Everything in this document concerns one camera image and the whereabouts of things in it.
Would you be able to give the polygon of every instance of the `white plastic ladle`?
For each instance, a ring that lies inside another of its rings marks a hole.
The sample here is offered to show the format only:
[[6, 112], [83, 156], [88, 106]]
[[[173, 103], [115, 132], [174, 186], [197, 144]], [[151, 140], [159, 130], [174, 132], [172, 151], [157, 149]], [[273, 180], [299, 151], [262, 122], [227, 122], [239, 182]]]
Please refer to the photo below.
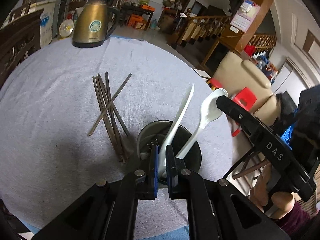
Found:
[[198, 128], [195, 130], [193, 135], [189, 138], [186, 144], [182, 147], [180, 152], [176, 155], [177, 158], [183, 159], [191, 147], [197, 140], [198, 135], [202, 130], [212, 121], [218, 119], [222, 115], [222, 111], [217, 108], [216, 100], [220, 96], [228, 96], [228, 92], [223, 88], [214, 90], [207, 98], [202, 102], [200, 108], [200, 121]]
[[188, 89], [185, 97], [183, 98], [179, 110], [176, 114], [175, 119], [173, 120], [173, 123], [167, 133], [167, 135], [164, 138], [164, 141], [161, 145], [160, 152], [159, 152], [159, 168], [158, 168], [158, 175], [161, 176], [162, 173], [165, 171], [165, 148], [167, 145], [172, 143], [172, 140], [177, 132], [177, 129], [181, 123], [181, 120], [188, 108], [188, 105], [190, 103], [190, 100], [193, 96], [193, 91], [194, 91], [195, 85], [192, 84], [192, 86]]

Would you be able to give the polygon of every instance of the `poster on pillar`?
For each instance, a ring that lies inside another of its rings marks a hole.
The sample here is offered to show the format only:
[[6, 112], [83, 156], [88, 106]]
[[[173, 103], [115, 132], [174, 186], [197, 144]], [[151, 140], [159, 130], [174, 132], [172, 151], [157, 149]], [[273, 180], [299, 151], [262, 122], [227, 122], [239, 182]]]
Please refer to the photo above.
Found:
[[260, 6], [251, 0], [244, 0], [239, 10], [233, 17], [230, 25], [237, 29], [247, 32], [253, 20], [257, 16]]

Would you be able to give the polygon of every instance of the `electric kettle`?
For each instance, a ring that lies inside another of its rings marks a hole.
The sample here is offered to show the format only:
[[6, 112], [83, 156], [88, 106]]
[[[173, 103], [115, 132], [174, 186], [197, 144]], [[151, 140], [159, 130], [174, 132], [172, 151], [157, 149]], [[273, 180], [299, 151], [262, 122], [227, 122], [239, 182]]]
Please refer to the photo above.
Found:
[[[115, 21], [108, 30], [110, 13], [115, 14]], [[78, 16], [72, 45], [78, 48], [100, 46], [110, 36], [119, 23], [120, 11], [116, 7], [107, 6], [104, 0], [89, 0]]]

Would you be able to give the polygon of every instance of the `window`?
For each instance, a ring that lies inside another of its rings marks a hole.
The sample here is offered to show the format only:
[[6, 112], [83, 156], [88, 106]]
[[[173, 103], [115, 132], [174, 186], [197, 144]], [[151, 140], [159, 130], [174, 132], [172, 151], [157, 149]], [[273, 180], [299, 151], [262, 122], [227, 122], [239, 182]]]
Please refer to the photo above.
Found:
[[320, 41], [308, 30], [306, 41], [302, 50], [307, 54], [310, 61], [320, 67]]

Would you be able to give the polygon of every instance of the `bolt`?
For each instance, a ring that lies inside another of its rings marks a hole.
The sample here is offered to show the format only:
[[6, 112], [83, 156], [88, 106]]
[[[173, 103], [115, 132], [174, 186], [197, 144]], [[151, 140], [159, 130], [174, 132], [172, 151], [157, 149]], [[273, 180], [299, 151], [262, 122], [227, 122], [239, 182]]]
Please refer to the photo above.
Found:
[[229, 181], [227, 181], [226, 179], [219, 179], [219, 184], [225, 187], [229, 185]]
[[136, 170], [136, 171], [134, 172], [134, 174], [135, 174], [136, 176], [138, 176], [138, 177], [141, 177], [141, 176], [144, 175], [144, 171], [143, 171], [143, 170]]
[[104, 187], [105, 185], [107, 184], [107, 181], [105, 179], [99, 179], [97, 182], [96, 182], [96, 185], [98, 187]]
[[185, 175], [185, 176], [188, 176], [188, 175], [191, 174], [191, 171], [188, 170], [188, 169], [182, 169], [182, 170], [181, 170], [181, 174], [182, 174], [182, 175]]

